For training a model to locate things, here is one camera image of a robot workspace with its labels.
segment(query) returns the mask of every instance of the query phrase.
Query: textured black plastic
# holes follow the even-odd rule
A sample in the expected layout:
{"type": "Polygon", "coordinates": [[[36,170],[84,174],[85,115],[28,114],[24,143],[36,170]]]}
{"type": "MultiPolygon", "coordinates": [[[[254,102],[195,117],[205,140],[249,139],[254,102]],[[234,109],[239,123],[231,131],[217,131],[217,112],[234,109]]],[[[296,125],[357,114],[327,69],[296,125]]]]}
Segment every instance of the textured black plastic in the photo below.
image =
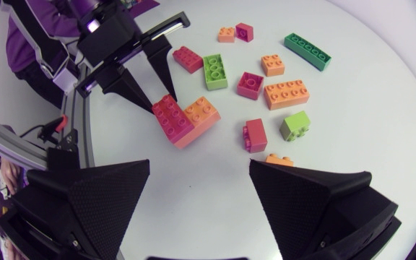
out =
{"type": "Polygon", "coordinates": [[[95,78],[102,87],[104,94],[114,92],[146,111],[153,113],[149,98],[133,78],[131,72],[124,66],[118,63],[111,64],[105,67],[95,78]]]}
{"type": "Polygon", "coordinates": [[[149,160],[61,173],[31,170],[30,185],[67,198],[102,259],[115,259],[150,172],[149,160]]]}
{"type": "Polygon", "coordinates": [[[166,90],[178,101],[176,91],[174,90],[173,80],[171,79],[170,68],[168,66],[168,51],[171,49],[171,44],[166,39],[165,35],[161,35],[154,40],[149,40],[142,44],[142,49],[147,55],[147,60],[152,65],[153,70],[165,85],[166,90]]]}
{"type": "Polygon", "coordinates": [[[329,202],[371,181],[368,172],[327,173],[255,160],[250,177],[283,259],[304,254],[329,202]]]}

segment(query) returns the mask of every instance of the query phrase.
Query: hand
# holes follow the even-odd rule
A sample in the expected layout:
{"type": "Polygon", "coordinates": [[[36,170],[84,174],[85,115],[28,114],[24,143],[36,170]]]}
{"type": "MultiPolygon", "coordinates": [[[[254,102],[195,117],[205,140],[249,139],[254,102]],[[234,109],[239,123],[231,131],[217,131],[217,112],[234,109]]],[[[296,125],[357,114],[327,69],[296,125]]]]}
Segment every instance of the hand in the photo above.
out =
{"type": "Polygon", "coordinates": [[[14,195],[17,192],[17,179],[19,178],[20,167],[1,157],[1,174],[9,192],[11,195],[14,195]]]}
{"type": "Polygon", "coordinates": [[[25,259],[23,255],[12,245],[11,241],[6,240],[7,256],[9,260],[22,260],[25,259]]]}

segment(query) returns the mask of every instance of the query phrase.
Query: pink brick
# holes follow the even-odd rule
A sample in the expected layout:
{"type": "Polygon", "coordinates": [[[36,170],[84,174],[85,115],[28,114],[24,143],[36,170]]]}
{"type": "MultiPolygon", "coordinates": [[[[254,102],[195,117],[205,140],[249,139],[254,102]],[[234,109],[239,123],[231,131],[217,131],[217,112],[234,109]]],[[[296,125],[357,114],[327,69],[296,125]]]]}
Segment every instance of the pink brick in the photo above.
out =
{"type": "Polygon", "coordinates": [[[263,77],[244,72],[237,84],[237,94],[257,100],[263,87],[263,77]]]}
{"type": "Polygon", "coordinates": [[[203,67],[203,60],[189,48],[182,46],[179,50],[173,52],[174,59],[189,73],[194,73],[197,69],[203,67]]]}
{"type": "Polygon", "coordinates": [[[171,95],[166,95],[152,106],[152,111],[160,123],[166,137],[173,144],[194,129],[184,112],[171,95]]]}
{"type": "Polygon", "coordinates": [[[251,40],[253,40],[252,26],[246,25],[241,22],[235,26],[235,30],[237,31],[237,38],[244,40],[246,42],[250,42],[251,40]]]}
{"type": "Polygon", "coordinates": [[[266,149],[267,138],[264,132],[263,121],[258,118],[246,122],[243,127],[245,149],[249,152],[262,152],[266,149]]]}

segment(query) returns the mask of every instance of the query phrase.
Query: lime green brick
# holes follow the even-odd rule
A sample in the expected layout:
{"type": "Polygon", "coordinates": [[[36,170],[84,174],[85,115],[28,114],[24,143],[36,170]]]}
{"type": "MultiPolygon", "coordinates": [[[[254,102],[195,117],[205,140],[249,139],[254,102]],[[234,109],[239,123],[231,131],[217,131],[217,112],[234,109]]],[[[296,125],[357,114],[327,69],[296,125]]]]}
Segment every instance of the lime green brick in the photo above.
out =
{"type": "Polygon", "coordinates": [[[288,116],[282,122],[280,133],[285,141],[293,141],[296,137],[302,137],[309,130],[311,121],[304,111],[288,116]]]}
{"type": "Polygon", "coordinates": [[[284,45],[301,56],[301,58],[313,64],[320,71],[323,71],[332,59],[328,54],[295,33],[285,37],[284,45]]]}
{"type": "Polygon", "coordinates": [[[225,76],[220,54],[203,57],[203,67],[208,90],[228,87],[228,79],[225,76]]]}

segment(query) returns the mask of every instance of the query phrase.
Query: metal frame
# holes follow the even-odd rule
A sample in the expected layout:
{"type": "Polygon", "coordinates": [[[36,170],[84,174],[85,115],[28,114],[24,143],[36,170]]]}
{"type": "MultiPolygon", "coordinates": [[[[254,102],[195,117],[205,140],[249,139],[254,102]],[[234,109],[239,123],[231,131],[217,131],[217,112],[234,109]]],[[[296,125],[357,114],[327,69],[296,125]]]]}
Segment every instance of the metal frame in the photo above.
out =
{"type": "MultiPolygon", "coordinates": [[[[76,91],[65,96],[62,112],[69,122],[61,132],[61,138],[73,128],[78,130],[79,164],[81,168],[94,167],[90,132],[89,98],[83,98],[76,91]]],[[[0,124],[0,155],[25,169],[45,170],[46,151],[26,142],[0,124]]]]}

